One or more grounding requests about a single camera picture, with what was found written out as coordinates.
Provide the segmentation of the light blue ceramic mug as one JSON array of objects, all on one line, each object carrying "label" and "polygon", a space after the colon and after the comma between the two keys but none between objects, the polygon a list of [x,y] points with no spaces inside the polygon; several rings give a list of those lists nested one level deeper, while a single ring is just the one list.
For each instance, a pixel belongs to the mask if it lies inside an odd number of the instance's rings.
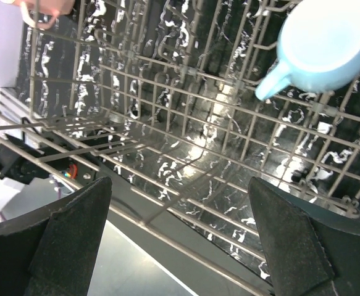
[{"label": "light blue ceramic mug", "polygon": [[280,30],[277,60],[255,90],[261,101],[290,85],[324,93],[348,84],[360,73],[360,1],[301,1]]}]

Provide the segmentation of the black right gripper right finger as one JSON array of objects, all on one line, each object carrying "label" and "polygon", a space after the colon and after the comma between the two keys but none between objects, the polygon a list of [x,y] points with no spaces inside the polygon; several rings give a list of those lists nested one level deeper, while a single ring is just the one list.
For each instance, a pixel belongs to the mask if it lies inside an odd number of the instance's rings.
[{"label": "black right gripper right finger", "polygon": [[360,222],[257,177],[248,195],[275,295],[360,295]]}]

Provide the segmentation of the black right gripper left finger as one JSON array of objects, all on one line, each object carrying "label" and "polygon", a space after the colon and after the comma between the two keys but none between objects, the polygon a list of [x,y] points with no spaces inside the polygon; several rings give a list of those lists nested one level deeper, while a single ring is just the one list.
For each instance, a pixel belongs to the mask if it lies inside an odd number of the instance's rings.
[{"label": "black right gripper left finger", "polygon": [[111,195],[99,178],[0,223],[0,295],[86,295]]}]

